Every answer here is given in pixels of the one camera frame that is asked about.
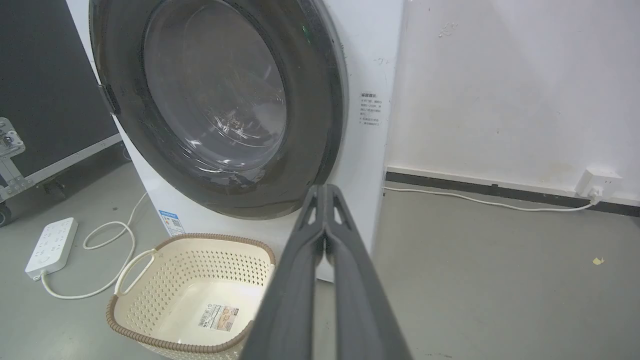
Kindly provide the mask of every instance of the plastic laundry basket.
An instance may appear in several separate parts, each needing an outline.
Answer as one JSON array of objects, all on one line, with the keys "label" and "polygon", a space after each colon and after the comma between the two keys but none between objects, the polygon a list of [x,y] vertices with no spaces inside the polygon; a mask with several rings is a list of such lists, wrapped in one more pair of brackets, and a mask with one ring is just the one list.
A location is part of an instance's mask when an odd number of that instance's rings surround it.
[{"label": "plastic laundry basket", "polygon": [[[142,273],[122,290],[143,258]],[[174,236],[136,256],[116,282],[111,328],[172,359],[235,359],[275,267],[255,240],[215,234]]]}]

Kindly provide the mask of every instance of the metal latch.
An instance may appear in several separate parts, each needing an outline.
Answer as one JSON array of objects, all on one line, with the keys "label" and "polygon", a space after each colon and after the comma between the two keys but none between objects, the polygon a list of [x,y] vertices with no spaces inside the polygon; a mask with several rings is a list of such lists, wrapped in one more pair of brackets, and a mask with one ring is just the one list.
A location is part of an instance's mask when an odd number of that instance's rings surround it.
[{"label": "metal latch", "polygon": [[26,146],[6,117],[0,117],[0,159],[22,154]]}]

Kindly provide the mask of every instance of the power strip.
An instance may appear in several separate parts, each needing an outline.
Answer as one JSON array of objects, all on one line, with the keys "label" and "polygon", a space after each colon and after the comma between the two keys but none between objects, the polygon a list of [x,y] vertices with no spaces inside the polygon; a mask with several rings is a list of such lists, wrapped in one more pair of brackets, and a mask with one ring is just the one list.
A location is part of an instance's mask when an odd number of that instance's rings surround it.
[{"label": "power strip", "polygon": [[65,267],[77,228],[74,218],[45,226],[24,272],[37,281],[43,272],[51,274]]}]

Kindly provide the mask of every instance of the warning label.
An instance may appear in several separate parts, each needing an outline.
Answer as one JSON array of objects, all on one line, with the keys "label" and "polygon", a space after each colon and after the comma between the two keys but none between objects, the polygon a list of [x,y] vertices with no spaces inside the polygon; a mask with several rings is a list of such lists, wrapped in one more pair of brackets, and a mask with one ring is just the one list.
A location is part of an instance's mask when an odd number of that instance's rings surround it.
[{"label": "warning label", "polygon": [[164,226],[166,226],[166,229],[171,236],[184,234],[184,228],[180,223],[180,219],[178,219],[178,215],[167,213],[166,211],[162,210],[158,210],[158,212],[160,213],[160,217],[164,222]]},{"label": "warning label", "polygon": [[200,317],[198,326],[207,329],[231,331],[238,311],[235,307],[208,304]]},{"label": "warning label", "polygon": [[378,94],[363,92],[360,94],[360,123],[367,126],[380,126],[382,100]]}]

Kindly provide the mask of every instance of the concrete floor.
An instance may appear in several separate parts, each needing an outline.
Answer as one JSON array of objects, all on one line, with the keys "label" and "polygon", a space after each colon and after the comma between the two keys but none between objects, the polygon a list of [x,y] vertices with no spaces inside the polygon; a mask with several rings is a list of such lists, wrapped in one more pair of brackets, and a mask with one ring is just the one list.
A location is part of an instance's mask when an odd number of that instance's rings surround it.
[{"label": "concrete floor", "polygon": [[[144,192],[134,167],[89,164],[63,181],[63,202],[38,189],[8,201],[17,219],[0,229],[0,359],[160,360],[107,326],[111,290],[58,300],[23,272],[42,228],[66,217],[79,228],[66,267],[50,276],[55,290],[93,291],[122,266],[128,237],[95,251],[81,244],[98,225],[128,219]],[[387,192],[373,257],[416,359],[637,359],[639,224],[594,211],[522,213]],[[132,228],[136,253],[168,237],[147,200]],[[595,257],[605,263],[592,264]],[[333,287],[321,282],[315,359],[334,358],[334,316]]]}]

